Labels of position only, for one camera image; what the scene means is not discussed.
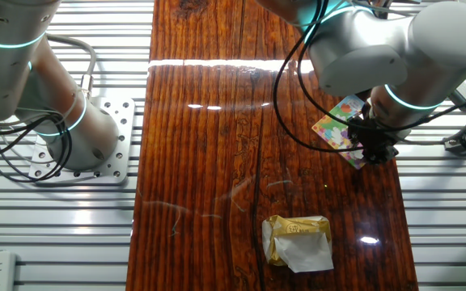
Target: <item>metal grating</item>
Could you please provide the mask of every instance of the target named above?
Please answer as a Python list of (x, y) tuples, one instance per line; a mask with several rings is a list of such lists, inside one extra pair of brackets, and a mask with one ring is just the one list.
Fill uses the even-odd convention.
[[(41, 189), (0, 176), (0, 250), (19, 257), (16, 291), (125, 289), (153, 9), (149, 0), (65, 0), (49, 27), (49, 33), (95, 47), (94, 96), (134, 100), (133, 150), (124, 187)], [(89, 56), (51, 45), (79, 82)], [(31, 157), (32, 143), (20, 143), (17, 150)], [(17, 164), (27, 171), (26, 163)]]
[[(394, 8), (418, 12), (432, 2), (396, 3)], [(0, 249), (19, 255), (15, 290), (125, 289), (153, 5), (153, 0), (66, 0), (53, 20), (50, 33), (95, 46), (99, 64), (94, 95), (127, 95), (136, 103), (129, 180), (124, 187), (45, 191), (0, 177)], [(53, 46), (79, 80), (88, 56), (76, 48)], [(465, 121), (466, 114), (457, 112), (414, 129), (410, 138), (439, 139), (456, 133)], [(397, 147), (420, 290), (466, 290), (466, 158), (456, 158), (442, 146)], [(32, 143), (21, 143), (18, 150), (31, 156)], [(16, 163), (27, 170), (25, 163)]]

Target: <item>bolt hole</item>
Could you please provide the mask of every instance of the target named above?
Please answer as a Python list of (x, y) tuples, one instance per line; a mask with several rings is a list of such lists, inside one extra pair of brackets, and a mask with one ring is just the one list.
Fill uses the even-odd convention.
[(95, 158), (98, 158), (100, 161), (104, 160), (104, 154), (102, 154), (102, 152), (98, 149), (93, 149), (93, 155), (95, 156)]
[(0, 23), (8, 23), (8, 19), (0, 17)]

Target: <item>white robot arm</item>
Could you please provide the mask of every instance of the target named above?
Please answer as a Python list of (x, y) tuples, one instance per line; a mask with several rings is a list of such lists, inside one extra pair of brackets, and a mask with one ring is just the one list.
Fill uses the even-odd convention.
[[(311, 11), (324, 1), (258, 0), (301, 26), (314, 20)], [(369, 162), (385, 162), (397, 153), (392, 145), (409, 131), (360, 128), (408, 127), (453, 95), (466, 79), (466, 4), (438, 2), (418, 15), (387, 20), (378, 19), (367, 4), (340, 2), (328, 2), (327, 16), (309, 36), (308, 53), (323, 91), (352, 95), (371, 90), (365, 118), (349, 132), (362, 143)]]

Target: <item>food package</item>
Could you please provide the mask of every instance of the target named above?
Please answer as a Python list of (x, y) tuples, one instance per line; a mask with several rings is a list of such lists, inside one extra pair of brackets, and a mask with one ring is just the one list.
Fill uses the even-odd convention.
[(289, 266), (293, 272), (333, 269), (332, 235), (325, 217), (274, 215), (262, 222), (262, 242), (269, 264)]

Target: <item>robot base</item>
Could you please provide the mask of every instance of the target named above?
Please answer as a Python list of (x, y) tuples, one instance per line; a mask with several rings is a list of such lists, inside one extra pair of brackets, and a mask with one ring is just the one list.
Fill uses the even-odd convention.
[[(72, 171), (64, 169), (60, 175), (40, 181), (41, 186), (57, 185), (118, 185), (127, 180), (129, 169), (129, 154), (132, 141), (134, 101), (130, 98), (111, 99), (106, 97), (94, 97), (92, 103), (100, 105), (106, 111), (118, 127), (118, 143), (111, 156), (100, 166), (89, 171)], [(33, 151), (32, 160), (34, 162), (44, 162), (52, 160), (42, 138), (37, 138), (37, 144)], [(55, 162), (49, 164), (36, 164), (30, 166), (29, 175), (40, 177), (51, 171), (55, 167)]]

